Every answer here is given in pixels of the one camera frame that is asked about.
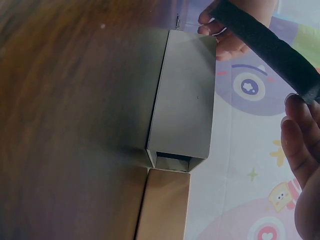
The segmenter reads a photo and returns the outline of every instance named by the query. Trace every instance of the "fingernail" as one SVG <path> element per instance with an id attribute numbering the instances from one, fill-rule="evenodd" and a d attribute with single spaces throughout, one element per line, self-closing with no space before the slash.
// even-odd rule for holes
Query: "fingernail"
<path id="1" fill-rule="evenodd" d="M 291 120 L 288 116 L 285 116 L 284 118 L 282 118 L 280 126 L 282 127 L 282 125 L 284 124 L 284 122 L 285 122 L 285 121 L 288 121 L 288 120 Z"/>
<path id="2" fill-rule="evenodd" d="M 290 98 L 293 95 L 296 95 L 296 94 L 295 93 L 289 93 L 288 96 L 285 97 L 284 105 L 286 105 L 286 102 L 287 102 L 288 98 Z"/>
<path id="3" fill-rule="evenodd" d="M 199 33 L 199 34 L 203 34 L 203 35 L 207 35 L 207 36 L 210 36 L 210 35 L 211 35 L 210 28 L 207 27 L 207 26 L 201 26 L 201 27 L 199 27 L 198 33 Z"/>
<path id="4" fill-rule="evenodd" d="M 228 53 L 229 53 L 228 51 L 222 51 L 222 52 L 219 52 L 219 53 L 217 52 L 217 53 L 216 53 L 216 56 L 217 56 L 217 57 L 221 57 L 221 56 L 223 56 L 223 55 L 225 55 L 225 54 L 228 54 Z"/>

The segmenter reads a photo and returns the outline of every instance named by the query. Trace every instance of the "tan box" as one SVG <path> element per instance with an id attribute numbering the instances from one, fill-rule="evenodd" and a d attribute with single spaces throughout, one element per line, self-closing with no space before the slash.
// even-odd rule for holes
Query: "tan box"
<path id="1" fill-rule="evenodd" d="M 190 174 L 150 169 L 136 240 L 184 240 Z"/>

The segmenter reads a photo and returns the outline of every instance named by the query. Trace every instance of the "cardboard box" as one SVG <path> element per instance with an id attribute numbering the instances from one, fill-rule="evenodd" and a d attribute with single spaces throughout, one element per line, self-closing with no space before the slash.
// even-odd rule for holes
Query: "cardboard box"
<path id="1" fill-rule="evenodd" d="M 150 169 L 136 240 L 184 240 L 190 174 Z"/>
<path id="2" fill-rule="evenodd" d="M 215 76 L 216 39 L 171 30 L 146 147 L 154 168 L 189 172 L 209 156 Z"/>

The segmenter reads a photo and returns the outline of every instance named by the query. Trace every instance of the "cartoon toast character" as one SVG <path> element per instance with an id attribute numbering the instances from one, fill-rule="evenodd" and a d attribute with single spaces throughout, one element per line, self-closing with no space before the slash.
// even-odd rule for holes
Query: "cartoon toast character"
<path id="1" fill-rule="evenodd" d="M 297 179 L 282 182 L 271 191 L 268 200 L 272 203 L 277 213 L 281 212 L 285 207 L 291 210 L 296 207 L 301 191 Z"/>

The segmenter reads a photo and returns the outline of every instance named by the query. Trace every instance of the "wood grain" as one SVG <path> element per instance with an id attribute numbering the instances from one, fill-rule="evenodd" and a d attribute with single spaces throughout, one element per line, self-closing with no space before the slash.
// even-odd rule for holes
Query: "wood grain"
<path id="1" fill-rule="evenodd" d="M 0 239 L 133 238 L 171 6 L 0 1 Z"/>

